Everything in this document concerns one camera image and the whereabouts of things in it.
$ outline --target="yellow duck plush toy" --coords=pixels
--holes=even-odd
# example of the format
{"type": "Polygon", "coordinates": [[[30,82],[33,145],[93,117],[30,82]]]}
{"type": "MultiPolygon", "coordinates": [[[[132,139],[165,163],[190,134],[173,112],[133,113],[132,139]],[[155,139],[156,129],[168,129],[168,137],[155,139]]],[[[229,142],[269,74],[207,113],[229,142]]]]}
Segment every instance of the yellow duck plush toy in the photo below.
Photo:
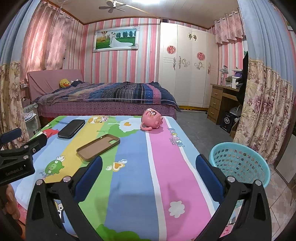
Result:
{"type": "Polygon", "coordinates": [[[59,86],[61,88],[65,88],[65,87],[68,87],[70,86],[70,82],[67,80],[67,79],[62,79],[60,82],[59,82],[59,86]]]}

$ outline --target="red paper decoration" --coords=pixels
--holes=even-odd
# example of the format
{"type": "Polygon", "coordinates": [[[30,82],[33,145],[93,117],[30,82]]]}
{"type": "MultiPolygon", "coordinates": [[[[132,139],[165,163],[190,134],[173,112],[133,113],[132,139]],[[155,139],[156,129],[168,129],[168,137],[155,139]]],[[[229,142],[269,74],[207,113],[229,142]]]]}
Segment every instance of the red paper decoration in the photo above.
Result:
{"type": "Polygon", "coordinates": [[[205,54],[202,53],[202,52],[199,52],[199,53],[197,54],[197,58],[198,58],[199,60],[203,61],[203,60],[205,60],[205,54]]]}
{"type": "Polygon", "coordinates": [[[174,53],[176,53],[176,47],[173,46],[173,45],[168,46],[168,47],[167,47],[167,52],[168,52],[169,54],[174,54],[174,53]]]}

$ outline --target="pink cup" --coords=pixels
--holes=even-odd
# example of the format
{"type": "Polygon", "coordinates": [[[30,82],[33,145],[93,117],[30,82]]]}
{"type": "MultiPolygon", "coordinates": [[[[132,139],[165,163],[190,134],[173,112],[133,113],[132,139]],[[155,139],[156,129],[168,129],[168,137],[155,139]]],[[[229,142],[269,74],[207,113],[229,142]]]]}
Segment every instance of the pink cup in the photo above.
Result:
{"type": "Polygon", "coordinates": [[[141,121],[141,130],[150,131],[159,128],[163,123],[163,117],[156,110],[148,108],[142,115],[141,121]]]}

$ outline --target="white wardrobe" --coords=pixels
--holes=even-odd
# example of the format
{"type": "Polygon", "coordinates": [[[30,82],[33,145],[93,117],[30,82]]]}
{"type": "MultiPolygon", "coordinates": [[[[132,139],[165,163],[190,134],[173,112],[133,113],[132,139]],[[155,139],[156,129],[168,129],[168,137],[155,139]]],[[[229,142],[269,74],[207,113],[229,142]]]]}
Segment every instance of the white wardrobe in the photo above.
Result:
{"type": "Polygon", "coordinates": [[[213,34],[173,23],[160,24],[159,83],[179,106],[208,108],[218,81],[218,45],[213,34]]]}

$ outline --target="ceiling light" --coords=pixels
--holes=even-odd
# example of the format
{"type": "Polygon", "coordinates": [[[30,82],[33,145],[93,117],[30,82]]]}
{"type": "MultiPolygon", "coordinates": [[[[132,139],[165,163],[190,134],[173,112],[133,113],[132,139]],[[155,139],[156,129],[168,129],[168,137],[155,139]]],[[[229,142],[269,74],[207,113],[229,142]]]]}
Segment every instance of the ceiling light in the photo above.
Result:
{"type": "Polygon", "coordinates": [[[160,0],[133,0],[133,2],[138,2],[142,4],[157,4],[160,0]]]}

